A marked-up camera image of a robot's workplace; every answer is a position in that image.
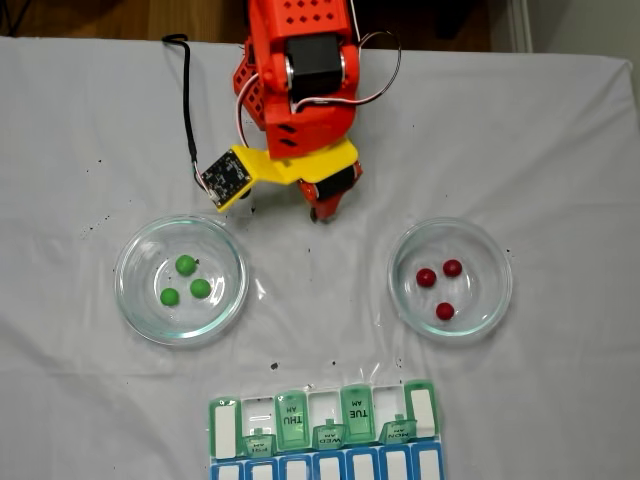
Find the wooden floor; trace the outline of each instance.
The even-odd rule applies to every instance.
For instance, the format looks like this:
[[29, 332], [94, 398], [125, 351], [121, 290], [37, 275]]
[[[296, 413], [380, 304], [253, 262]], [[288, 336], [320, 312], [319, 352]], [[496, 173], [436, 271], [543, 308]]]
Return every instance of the wooden floor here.
[[[15, 18], [25, 0], [8, 0]], [[489, 51], [489, 15], [478, 0], [454, 40], [434, 34], [428, 1], [356, 0], [363, 33], [399, 33], [405, 49]], [[159, 40], [186, 33], [191, 40], [240, 43], [246, 37], [241, 0], [32, 0], [18, 36]]]

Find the white tablecloth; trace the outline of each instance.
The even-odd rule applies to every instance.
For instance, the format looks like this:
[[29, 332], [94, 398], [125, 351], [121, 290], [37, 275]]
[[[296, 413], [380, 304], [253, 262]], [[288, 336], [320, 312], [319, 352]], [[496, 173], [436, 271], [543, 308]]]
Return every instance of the white tablecloth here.
[[[237, 142], [241, 55], [193, 45], [203, 168]], [[0, 41], [3, 480], [204, 479], [215, 396], [420, 377], [439, 392], [452, 480], [638, 478], [628, 64], [406, 52], [388, 94], [359, 110], [365, 174], [323, 226], [295, 187], [258, 188], [253, 215], [214, 213], [191, 177], [182, 59], [160, 43]], [[361, 91], [394, 63], [366, 52]], [[112, 269], [140, 226], [188, 212], [227, 225], [252, 280], [228, 334], [181, 351], [120, 318]], [[484, 227], [515, 276], [505, 322], [471, 348], [435, 346], [389, 307], [393, 243], [442, 215]]]

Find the green ball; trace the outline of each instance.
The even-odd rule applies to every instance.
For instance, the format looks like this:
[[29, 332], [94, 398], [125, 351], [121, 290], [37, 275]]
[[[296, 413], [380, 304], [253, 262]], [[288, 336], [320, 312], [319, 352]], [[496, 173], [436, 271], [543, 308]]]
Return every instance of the green ball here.
[[175, 307], [180, 303], [180, 294], [175, 288], [165, 288], [160, 293], [160, 301], [167, 307]]
[[188, 277], [198, 268], [197, 261], [191, 255], [181, 255], [176, 260], [176, 270], [183, 277]]
[[191, 295], [196, 298], [207, 298], [211, 294], [211, 285], [206, 280], [199, 278], [191, 282]]

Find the petri dish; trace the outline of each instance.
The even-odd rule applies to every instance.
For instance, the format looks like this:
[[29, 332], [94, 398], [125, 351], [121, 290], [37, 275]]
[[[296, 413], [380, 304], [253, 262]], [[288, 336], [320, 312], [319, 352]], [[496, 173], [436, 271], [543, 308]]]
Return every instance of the petri dish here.
[[[176, 271], [181, 255], [197, 259], [196, 271]], [[190, 284], [203, 278], [211, 294], [195, 298]], [[145, 225], [127, 242], [116, 265], [115, 296], [120, 311], [143, 337], [165, 345], [211, 340], [241, 311], [248, 290], [248, 267], [233, 237], [205, 217], [176, 215]], [[175, 288], [180, 303], [160, 302], [165, 288]]]
[[[462, 273], [453, 278], [442, 271], [450, 259], [462, 263]], [[421, 268], [436, 272], [433, 287], [417, 284]], [[387, 273], [399, 317], [440, 342], [482, 338], [502, 320], [511, 300], [513, 278], [505, 253], [482, 228], [457, 218], [434, 218], [409, 229], [396, 244]], [[436, 316], [442, 302], [453, 305], [451, 320]]]

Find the red ball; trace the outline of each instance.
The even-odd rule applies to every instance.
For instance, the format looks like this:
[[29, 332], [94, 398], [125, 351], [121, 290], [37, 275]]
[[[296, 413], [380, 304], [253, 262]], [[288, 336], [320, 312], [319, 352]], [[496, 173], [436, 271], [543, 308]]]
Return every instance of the red ball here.
[[436, 272], [430, 268], [421, 268], [416, 273], [416, 282], [423, 288], [430, 288], [436, 283]]
[[453, 308], [453, 305], [451, 305], [450, 303], [444, 302], [439, 304], [436, 307], [436, 316], [440, 320], [444, 320], [444, 321], [451, 320], [455, 314], [456, 314], [456, 310]]
[[462, 273], [462, 264], [455, 259], [447, 260], [442, 265], [442, 271], [447, 277], [457, 277]]

